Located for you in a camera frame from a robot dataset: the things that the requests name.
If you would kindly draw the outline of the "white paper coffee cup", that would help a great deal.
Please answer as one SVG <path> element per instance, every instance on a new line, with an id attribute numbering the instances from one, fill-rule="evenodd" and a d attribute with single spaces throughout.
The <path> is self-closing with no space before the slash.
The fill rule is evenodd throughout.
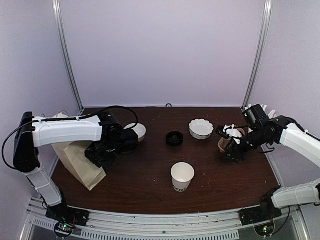
<path id="1" fill-rule="evenodd" d="M 185 192 L 195 176 L 194 168 L 186 162 L 178 162 L 171 167 L 170 175 L 175 191 Z"/>

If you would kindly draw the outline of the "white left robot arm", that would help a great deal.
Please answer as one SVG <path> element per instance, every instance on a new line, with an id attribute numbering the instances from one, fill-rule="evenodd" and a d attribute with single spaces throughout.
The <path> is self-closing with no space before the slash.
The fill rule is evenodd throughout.
<path id="1" fill-rule="evenodd" d="M 22 115 L 14 139 L 13 166 L 23 173 L 44 198 L 52 213 L 61 222 L 72 218 L 64 205 L 64 197 L 43 170 L 38 149 L 67 142 L 91 142 L 86 155 L 93 160 L 111 160 L 115 154 L 134 152 L 138 135 L 125 129 L 112 112 L 74 117 L 35 117 L 31 111 Z"/>

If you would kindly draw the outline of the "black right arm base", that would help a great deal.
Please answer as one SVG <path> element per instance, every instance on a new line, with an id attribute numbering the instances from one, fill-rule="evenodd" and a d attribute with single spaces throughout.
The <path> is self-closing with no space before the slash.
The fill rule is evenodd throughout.
<path id="1" fill-rule="evenodd" d="M 271 221 L 273 218 L 280 217 L 282 215 L 282 211 L 278 208 L 274 208 L 271 211 L 264 211 L 260 206 L 256 206 L 251 208 L 242 208 L 238 214 L 241 224 L 246 226 Z"/>

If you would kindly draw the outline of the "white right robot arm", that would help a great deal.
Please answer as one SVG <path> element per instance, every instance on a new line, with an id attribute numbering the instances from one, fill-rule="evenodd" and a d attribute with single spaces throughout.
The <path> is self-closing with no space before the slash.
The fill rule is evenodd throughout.
<path id="1" fill-rule="evenodd" d="M 222 153 L 223 160 L 236 163 L 245 160 L 245 154 L 262 145 L 279 144 L 307 158 L 315 165 L 320 164 L 320 140 L 305 130 L 295 119 L 283 115 L 271 118 L 264 107 L 253 105 L 243 111 L 247 134 L 239 126 L 219 125 L 215 132 L 228 141 Z M 256 210 L 259 220 L 268 220 L 276 209 L 294 205 L 320 203 L 320 181 L 314 180 L 293 187 L 279 187 L 265 194 L 261 206 Z"/>

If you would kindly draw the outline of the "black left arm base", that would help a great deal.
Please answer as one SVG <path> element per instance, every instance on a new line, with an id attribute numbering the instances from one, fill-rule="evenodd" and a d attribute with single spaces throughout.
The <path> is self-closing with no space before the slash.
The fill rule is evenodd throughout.
<path id="1" fill-rule="evenodd" d="M 45 216 L 71 227 L 85 227 L 89 220 L 90 213 L 87 210 L 64 206 L 48 206 Z"/>

